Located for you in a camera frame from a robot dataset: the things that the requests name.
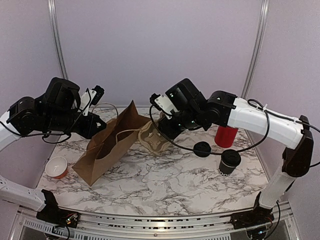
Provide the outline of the single black paper cup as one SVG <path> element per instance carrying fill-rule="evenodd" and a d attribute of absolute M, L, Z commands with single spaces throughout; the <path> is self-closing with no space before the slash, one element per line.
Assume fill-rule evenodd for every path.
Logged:
<path fill-rule="evenodd" d="M 232 165 L 226 164 L 224 161 L 221 160 L 218 167 L 218 173 L 221 176 L 228 177 L 236 169 L 237 166 L 238 165 L 234 165 L 234 164 Z"/>

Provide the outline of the brown paper bag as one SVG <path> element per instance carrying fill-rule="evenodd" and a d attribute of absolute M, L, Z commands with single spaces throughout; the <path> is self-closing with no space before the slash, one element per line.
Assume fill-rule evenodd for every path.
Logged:
<path fill-rule="evenodd" d="M 138 113 L 132 101 L 117 118 L 107 122 L 106 129 L 92 137 L 72 169 L 92 186 L 127 153 L 136 142 L 138 131 L 149 121 L 150 118 Z"/>

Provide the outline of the cardboard cup carrier tray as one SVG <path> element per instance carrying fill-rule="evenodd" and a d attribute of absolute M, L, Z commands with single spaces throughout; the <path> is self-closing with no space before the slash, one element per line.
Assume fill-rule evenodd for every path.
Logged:
<path fill-rule="evenodd" d="M 160 156 L 171 143 L 158 132 L 150 117 L 143 115 L 139 117 L 142 120 L 142 127 L 138 131 L 138 141 L 151 154 Z"/>

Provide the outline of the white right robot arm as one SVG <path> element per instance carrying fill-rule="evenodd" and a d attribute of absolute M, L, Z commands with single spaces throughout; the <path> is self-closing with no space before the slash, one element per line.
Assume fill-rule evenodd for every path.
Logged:
<path fill-rule="evenodd" d="M 273 220 L 273 207 L 277 200 L 312 166 L 313 126 L 304 115 L 290 117 L 269 110 L 255 99 L 246 100 L 222 90 L 205 98 L 187 78 L 164 94 L 152 94 L 149 101 L 152 107 L 164 114 L 154 127 L 169 142 L 185 130 L 208 130 L 217 125 L 251 131 L 285 146 L 283 164 L 258 193 L 253 208 L 231 215 L 230 221 L 235 229 Z"/>

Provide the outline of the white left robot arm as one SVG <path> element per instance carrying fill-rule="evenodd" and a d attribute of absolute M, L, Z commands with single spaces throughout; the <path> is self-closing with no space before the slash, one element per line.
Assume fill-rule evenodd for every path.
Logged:
<path fill-rule="evenodd" d="M 50 149 L 72 134 L 91 139 L 106 128 L 90 111 L 104 95 L 95 86 L 80 92 L 70 80 L 54 77 L 38 97 L 25 96 L 0 118 L 0 203 L 36 212 L 40 220 L 70 225 L 71 211 L 61 209 L 54 194 L 37 189 Z"/>

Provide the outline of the black plastic cup lid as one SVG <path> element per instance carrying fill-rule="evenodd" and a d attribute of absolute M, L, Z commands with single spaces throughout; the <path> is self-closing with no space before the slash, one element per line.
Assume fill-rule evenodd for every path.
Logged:
<path fill-rule="evenodd" d="M 240 154 L 233 149 L 227 149 L 222 152 L 221 161 L 229 167 L 237 167 L 241 163 Z"/>

